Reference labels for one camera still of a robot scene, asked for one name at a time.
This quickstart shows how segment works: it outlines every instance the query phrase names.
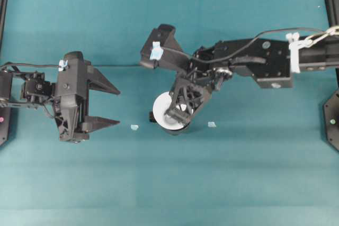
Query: teal backdrop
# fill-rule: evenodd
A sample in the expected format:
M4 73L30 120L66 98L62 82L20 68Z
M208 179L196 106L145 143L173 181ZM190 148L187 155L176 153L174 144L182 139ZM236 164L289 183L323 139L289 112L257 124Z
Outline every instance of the teal backdrop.
M322 114L334 70L295 75L292 89L235 76L173 137L148 113L174 73L112 67L137 64L160 23L176 26L186 52L267 29L328 27L324 0L8 0L0 62L56 64L81 50L111 65L98 69L122 93L91 92L90 115L121 124L71 144L42 109L14 111L0 148L0 225L338 225L339 153Z

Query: small plastic piece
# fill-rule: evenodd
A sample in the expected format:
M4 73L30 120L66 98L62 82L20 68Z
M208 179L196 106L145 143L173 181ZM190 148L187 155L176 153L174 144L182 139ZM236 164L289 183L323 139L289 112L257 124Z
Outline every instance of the small plastic piece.
M59 61L59 68L58 68L58 70L59 71L63 71L63 70L65 70L65 68L67 67L67 63L68 63L68 60L66 60L66 61L64 61L64 60L60 60Z
M137 131L139 129L139 126L137 124L131 124L131 129L133 131Z
M164 50L160 47L160 42L153 42L153 49L150 54L150 60L160 60Z
M208 127L209 128L215 128L215 127L217 127L217 125L214 123L214 122L208 122Z

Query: small blue object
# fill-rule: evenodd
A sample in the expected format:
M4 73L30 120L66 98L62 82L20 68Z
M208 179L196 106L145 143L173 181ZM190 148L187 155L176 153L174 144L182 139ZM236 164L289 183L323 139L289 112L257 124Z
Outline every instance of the small blue object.
M153 49L152 49L149 59L160 60L163 53L164 53L164 50L160 47L160 42L153 42Z

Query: black cable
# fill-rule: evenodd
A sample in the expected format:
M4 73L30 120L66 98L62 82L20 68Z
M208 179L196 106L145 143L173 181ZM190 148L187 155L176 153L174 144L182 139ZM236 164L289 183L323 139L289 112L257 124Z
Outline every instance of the black cable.
M238 50L236 50L235 52L233 52L230 55L227 55L225 57L222 58L218 58L218 59L212 59L212 60L203 60L197 57L193 57L185 52L181 52L175 49L171 49L171 48L167 48L167 47L161 47L164 50L168 50L174 53L178 53L181 54L185 57L189 57L194 59L197 62L201 62L204 64L211 64L211 63L215 63L215 62L221 62L221 61L225 61L227 59L230 59L232 57L234 57L235 55L239 54L240 52L242 52L243 50L247 49L249 46L251 46L257 39L259 39L259 37L261 37L263 34L270 34L270 33L277 33L277 32L284 32L284 31L314 31L314 32L323 32L320 29L313 29L313 28L288 28L288 29L274 29L274 30L267 30L267 31L263 31L260 32L259 34L257 34L250 42L248 42L247 44L245 44L244 46L242 46L241 48L239 48Z
M10 63L10 64L4 64L0 66L0 69L4 69L10 66L27 66L27 67L35 67L35 68L47 68L47 67L59 68L61 67L59 65L34 65L34 64L25 64L25 63Z

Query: white cable tie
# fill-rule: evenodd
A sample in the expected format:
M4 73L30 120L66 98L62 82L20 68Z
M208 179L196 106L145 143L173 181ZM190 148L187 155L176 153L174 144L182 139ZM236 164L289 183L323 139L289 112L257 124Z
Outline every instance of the white cable tie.
M152 48L152 52L150 54L149 59L160 60L163 53L164 53L164 50L160 47L160 42L153 42L153 48Z
M299 50L302 48L306 48L310 46L312 43L311 40L299 40L299 33L294 33L292 36L292 42L289 44L290 49L290 60L291 60L291 72L292 73L300 73L300 67L299 67Z

